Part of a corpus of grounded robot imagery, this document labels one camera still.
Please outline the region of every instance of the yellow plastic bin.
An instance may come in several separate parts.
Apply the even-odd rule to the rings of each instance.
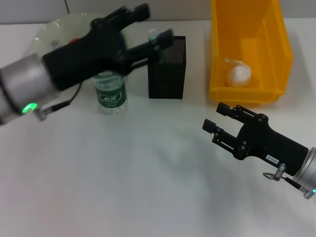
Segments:
[[[212,99],[261,104],[284,94],[293,53],[278,0],[212,0],[212,29]],[[251,68],[247,87],[227,85],[231,65],[225,58]]]

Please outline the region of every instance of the label sticker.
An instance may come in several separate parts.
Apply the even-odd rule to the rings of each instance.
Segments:
[[[99,103],[106,108],[116,108],[121,106],[127,98],[125,85],[111,90],[111,91],[102,91],[95,87],[97,92]]]
[[[272,157],[271,155],[267,155],[266,159],[268,159],[269,161],[273,162],[274,164],[278,164],[279,160]]]

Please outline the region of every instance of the white ball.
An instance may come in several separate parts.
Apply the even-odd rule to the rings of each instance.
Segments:
[[[251,69],[245,64],[233,67],[227,74],[227,82],[229,86],[245,87],[249,84],[251,77]]]

